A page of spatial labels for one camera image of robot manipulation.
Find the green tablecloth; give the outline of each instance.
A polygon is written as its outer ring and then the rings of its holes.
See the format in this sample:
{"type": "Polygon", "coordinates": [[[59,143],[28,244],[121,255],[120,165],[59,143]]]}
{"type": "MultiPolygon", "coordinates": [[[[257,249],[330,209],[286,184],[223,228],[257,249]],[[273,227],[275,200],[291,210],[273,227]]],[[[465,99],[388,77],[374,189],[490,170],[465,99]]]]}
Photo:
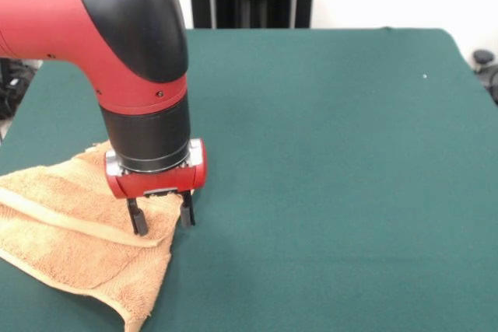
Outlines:
{"type": "MultiPolygon", "coordinates": [[[[196,30],[188,43],[209,179],[144,331],[498,330],[498,113],[451,37],[196,30]]],[[[84,75],[47,63],[0,173],[105,139],[84,75]]],[[[2,332],[121,329],[2,261],[0,306],[2,332]]]]}

